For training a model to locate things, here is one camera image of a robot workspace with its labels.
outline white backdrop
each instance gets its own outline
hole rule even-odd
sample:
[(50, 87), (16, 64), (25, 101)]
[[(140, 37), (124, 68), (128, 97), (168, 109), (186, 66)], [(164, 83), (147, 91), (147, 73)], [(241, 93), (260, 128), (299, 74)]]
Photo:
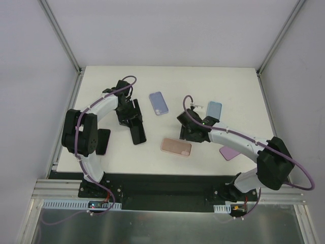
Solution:
[[(309, 0), (262, 73), (275, 128), (316, 182), (309, 209), (325, 243), (325, 1)], [(299, 170), (294, 182), (309, 184)]]
[(17, 243), (76, 73), (36, 0), (0, 2), (0, 243)]
[(297, 0), (48, 0), (81, 66), (258, 68)]

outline phone case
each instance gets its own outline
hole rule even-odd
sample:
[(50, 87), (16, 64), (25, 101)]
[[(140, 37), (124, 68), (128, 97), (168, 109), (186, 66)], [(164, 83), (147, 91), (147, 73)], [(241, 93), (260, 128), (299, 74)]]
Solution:
[(158, 91), (150, 94), (149, 99), (156, 115), (159, 116), (168, 113), (168, 107), (161, 92)]
[(207, 109), (207, 116), (220, 119), (222, 104), (210, 101)]
[(234, 157), (240, 154), (239, 152), (227, 146), (223, 146), (222, 148), (220, 148), (219, 152), (223, 155), (224, 159), (226, 159), (227, 161), (233, 159)]
[(160, 149), (168, 153), (188, 157), (191, 153), (192, 145), (184, 141), (164, 138)]

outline blue phone case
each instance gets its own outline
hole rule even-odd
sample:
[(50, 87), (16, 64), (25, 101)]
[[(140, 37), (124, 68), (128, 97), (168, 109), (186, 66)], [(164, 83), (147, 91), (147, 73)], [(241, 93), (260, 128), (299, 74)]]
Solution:
[(150, 94), (149, 99), (156, 115), (159, 116), (168, 113), (168, 107), (161, 92), (158, 91)]
[(210, 101), (207, 109), (207, 116), (220, 119), (222, 104)]

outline tabletop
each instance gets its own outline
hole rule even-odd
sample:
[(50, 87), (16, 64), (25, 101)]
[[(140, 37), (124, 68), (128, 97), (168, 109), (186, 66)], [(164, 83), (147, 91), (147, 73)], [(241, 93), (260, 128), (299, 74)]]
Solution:
[[(161, 151), (164, 138), (179, 138), (181, 124), (176, 117), (183, 111), (182, 101), (188, 94), (196, 105), (203, 106), (195, 110), (201, 118), (206, 115), (209, 101), (215, 101), (222, 104), (220, 120), (230, 128), (252, 136), (273, 137), (253, 68), (87, 66), (75, 109), (87, 106), (127, 75), (138, 79), (132, 98), (139, 101), (147, 142), (133, 145), (129, 128), (120, 126), (115, 111), (110, 112), (98, 124), (98, 128), (111, 130), (106, 155), (101, 156), (106, 173), (235, 175), (256, 167), (244, 155), (226, 161), (219, 152), (222, 145), (215, 143), (189, 142), (189, 157)], [(149, 100), (154, 92), (162, 93), (169, 109), (167, 114), (155, 114)], [(82, 172), (65, 147), (57, 171)]]

